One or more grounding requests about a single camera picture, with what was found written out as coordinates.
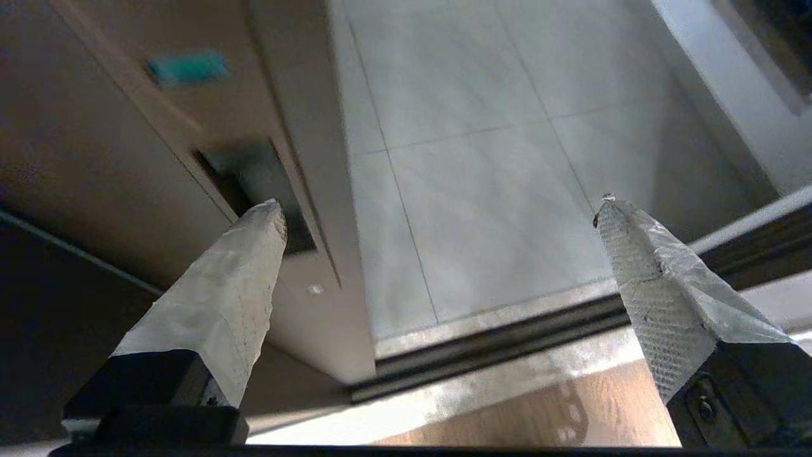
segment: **textured tape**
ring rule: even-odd
[[[607,196],[597,221],[664,402],[702,366],[717,341],[792,341],[644,211]]]
[[[113,355],[194,350],[238,406],[268,333],[286,240],[275,200],[251,208],[152,305]]]

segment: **wooden floor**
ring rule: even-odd
[[[612,368],[385,438],[384,446],[679,446],[646,363]]]

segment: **white floor tile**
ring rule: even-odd
[[[549,123],[391,157],[441,321],[611,276]]]
[[[685,101],[607,108],[553,126],[594,209],[614,193],[684,242],[756,209]]]
[[[550,117],[674,92],[670,72],[627,2],[497,5]]]
[[[353,24],[390,148],[545,119],[493,7]]]
[[[373,335],[437,323],[386,151],[350,157]]]
[[[350,154],[384,150],[381,127],[369,96],[366,76],[358,58],[347,19],[335,5],[333,14],[333,39],[335,58],[339,70],[341,108],[344,117],[344,135]]]

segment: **tiled floor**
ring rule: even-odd
[[[630,5],[334,2],[376,338],[611,277],[606,192],[686,241],[754,209]]]

